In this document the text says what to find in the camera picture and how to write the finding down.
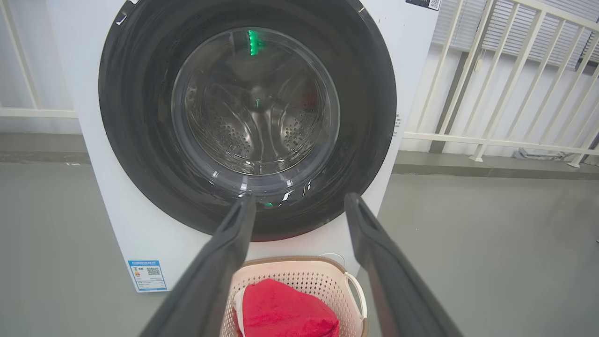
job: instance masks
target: washing machine door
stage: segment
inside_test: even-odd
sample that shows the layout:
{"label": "washing machine door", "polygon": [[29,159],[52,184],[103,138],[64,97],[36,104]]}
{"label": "washing machine door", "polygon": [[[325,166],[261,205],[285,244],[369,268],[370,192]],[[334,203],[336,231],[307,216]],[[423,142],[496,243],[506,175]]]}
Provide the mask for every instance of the washing machine door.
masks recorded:
{"label": "washing machine door", "polygon": [[358,1],[127,1],[105,42],[106,134],[140,191],[212,234],[256,196],[253,240],[318,228],[393,135],[391,59]]}

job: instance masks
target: concrete floor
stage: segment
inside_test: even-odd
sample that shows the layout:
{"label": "concrete floor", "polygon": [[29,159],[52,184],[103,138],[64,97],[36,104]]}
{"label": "concrete floor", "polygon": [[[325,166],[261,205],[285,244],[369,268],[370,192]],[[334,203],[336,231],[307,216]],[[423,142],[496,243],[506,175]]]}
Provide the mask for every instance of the concrete floor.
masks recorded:
{"label": "concrete floor", "polygon": [[[0,164],[0,336],[135,336],[89,166]],[[379,219],[465,336],[597,336],[599,182],[392,176]],[[372,337],[379,337],[367,276]]]}

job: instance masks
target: laundry basket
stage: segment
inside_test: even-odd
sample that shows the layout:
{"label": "laundry basket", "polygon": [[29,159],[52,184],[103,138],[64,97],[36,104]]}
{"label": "laundry basket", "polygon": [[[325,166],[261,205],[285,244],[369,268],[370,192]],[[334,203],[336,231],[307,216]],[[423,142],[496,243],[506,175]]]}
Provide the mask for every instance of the laundry basket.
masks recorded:
{"label": "laundry basket", "polygon": [[[314,295],[328,305],[339,319],[339,337],[368,336],[366,301],[355,277],[328,258],[284,257],[248,261],[235,272],[220,329],[221,337],[238,337],[233,315],[235,294],[248,285],[267,278],[285,283],[302,293]],[[356,289],[362,312],[356,304],[349,282]]]}

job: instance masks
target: front-load washing machine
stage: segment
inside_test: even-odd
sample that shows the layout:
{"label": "front-load washing machine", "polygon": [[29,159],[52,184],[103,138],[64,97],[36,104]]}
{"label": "front-load washing machine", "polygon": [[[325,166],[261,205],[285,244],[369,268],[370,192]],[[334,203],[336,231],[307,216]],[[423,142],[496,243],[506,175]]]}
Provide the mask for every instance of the front-load washing machine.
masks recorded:
{"label": "front-load washing machine", "polygon": [[248,259],[358,272],[343,197],[378,212],[437,20],[410,2],[49,0],[137,291],[171,289],[245,194]]}

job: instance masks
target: red towel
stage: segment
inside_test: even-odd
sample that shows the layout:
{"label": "red towel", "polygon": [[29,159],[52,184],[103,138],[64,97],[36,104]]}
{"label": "red towel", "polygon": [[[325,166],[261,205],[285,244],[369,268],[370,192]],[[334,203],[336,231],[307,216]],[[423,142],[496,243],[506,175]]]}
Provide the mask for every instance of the red towel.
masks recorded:
{"label": "red towel", "polygon": [[338,337],[339,320],[318,298],[265,279],[243,294],[244,337]]}

